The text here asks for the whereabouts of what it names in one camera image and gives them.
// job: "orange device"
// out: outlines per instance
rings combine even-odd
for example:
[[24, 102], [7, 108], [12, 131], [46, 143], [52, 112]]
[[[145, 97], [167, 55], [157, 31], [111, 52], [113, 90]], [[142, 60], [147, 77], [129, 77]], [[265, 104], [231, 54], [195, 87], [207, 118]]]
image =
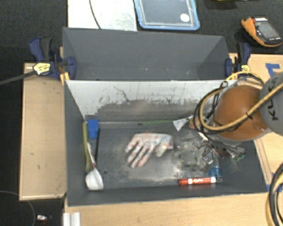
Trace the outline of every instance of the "orange device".
[[244, 30], [260, 45], [277, 47], [283, 44], [279, 33], [265, 17], [247, 17], [241, 20]]

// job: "black floor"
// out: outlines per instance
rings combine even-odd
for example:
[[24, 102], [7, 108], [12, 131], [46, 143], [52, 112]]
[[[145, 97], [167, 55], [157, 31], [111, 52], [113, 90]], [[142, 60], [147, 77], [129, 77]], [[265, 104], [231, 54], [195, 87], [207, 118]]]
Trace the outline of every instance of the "black floor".
[[[236, 42], [246, 41], [239, 32], [239, 21], [246, 16], [267, 16], [283, 38], [283, 0], [196, 0], [196, 4], [201, 27], [194, 33], [225, 36], [229, 52], [236, 51]], [[61, 28], [66, 25], [67, 0], [0, 0], [0, 80], [23, 72], [24, 61], [33, 59], [28, 42], [34, 37], [52, 37], [53, 47], [62, 45]], [[283, 54], [283, 45], [252, 47], [252, 52]], [[18, 192], [21, 90], [21, 81], [0, 86], [0, 190], [13, 193]], [[32, 203], [35, 214], [48, 216], [47, 225], [61, 224], [62, 200]], [[29, 204], [0, 193], [0, 226], [26, 226], [32, 221]]]

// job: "white label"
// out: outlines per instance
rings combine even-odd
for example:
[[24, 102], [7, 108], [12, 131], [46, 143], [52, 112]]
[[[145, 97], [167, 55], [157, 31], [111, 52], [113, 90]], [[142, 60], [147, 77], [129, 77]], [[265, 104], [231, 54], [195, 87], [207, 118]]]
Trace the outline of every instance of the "white label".
[[257, 18], [255, 18], [255, 20], [256, 20], [257, 22], [267, 21], [267, 19], [264, 18], [264, 17], [257, 17]]

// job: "white brush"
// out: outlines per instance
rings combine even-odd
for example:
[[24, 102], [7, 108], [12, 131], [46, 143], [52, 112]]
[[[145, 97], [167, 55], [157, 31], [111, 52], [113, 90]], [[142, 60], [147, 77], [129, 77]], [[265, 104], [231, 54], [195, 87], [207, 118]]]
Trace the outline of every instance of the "white brush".
[[179, 119], [179, 120], [176, 120], [176, 121], [173, 121], [173, 125], [175, 126], [176, 130], [177, 131], [180, 131], [181, 128], [186, 124], [188, 123], [188, 121], [190, 119], [193, 118], [193, 115], [190, 115], [189, 117], [186, 117], [186, 118], [183, 118], [183, 119]]

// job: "yellow cable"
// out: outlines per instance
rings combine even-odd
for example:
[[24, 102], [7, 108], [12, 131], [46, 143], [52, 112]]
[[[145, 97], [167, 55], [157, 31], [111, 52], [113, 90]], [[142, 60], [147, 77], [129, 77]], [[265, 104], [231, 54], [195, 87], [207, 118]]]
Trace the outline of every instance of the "yellow cable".
[[259, 75], [257, 75], [256, 73], [254, 73], [254, 72], [251, 72], [251, 71], [239, 71], [239, 72], [236, 72], [236, 73], [231, 74], [229, 77], [227, 77], [227, 78], [225, 79], [225, 81], [229, 81], [229, 80], [231, 80], [231, 79], [233, 79], [233, 78], [237, 78], [237, 75], [239, 75], [239, 74], [252, 74], [252, 75], [254, 75], [255, 77], [257, 77], [257, 78], [259, 78], [260, 80], [262, 80], [262, 78], [261, 78]]
[[219, 89], [219, 90], [215, 91], [214, 93], [212, 93], [211, 95], [209, 95], [207, 98], [205, 98], [203, 100], [203, 102], [201, 103], [200, 108], [199, 108], [199, 113], [200, 113], [199, 120], [200, 120], [202, 126], [205, 129], [208, 129], [208, 130], [211, 130], [211, 131], [220, 131], [220, 130], [229, 129], [229, 128], [239, 124], [243, 120], [247, 119], [249, 115], [251, 115], [255, 110], [257, 110], [262, 104], [264, 104], [267, 100], [269, 100], [275, 93], [277, 93], [282, 88], [283, 88], [283, 82], [281, 84], [279, 84], [274, 90], [270, 91], [267, 95], [265, 95], [260, 101], [258, 101], [258, 103], [256, 103], [245, 115], [241, 116], [240, 118], [236, 119], [235, 121], [233, 121], [231, 123], [228, 123], [227, 125], [213, 127], [213, 126], [209, 126], [205, 123], [205, 121], [203, 119], [203, 109], [204, 109], [204, 105], [208, 101], [208, 99], [210, 99], [212, 96], [220, 93], [223, 90], [223, 89]]
[[[275, 187], [274, 187], [274, 191], [273, 193], [277, 190], [278, 186], [283, 182], [283, 172], [279, 175], [276, 183], [275, 183]], [[266, 219], [267, 219], [267, 224], [268, 226], [273, 226], [273, 220], [272, 220], [272, 216], [271, 216], [271, 212], [270, 212], [270, 208], [269, 208], [269, 198], [268, 198], [268, 194], [267, 194], [267, 199], [266, 199], [266, 203], [265, 203], [265, 213], [266, 213]]]

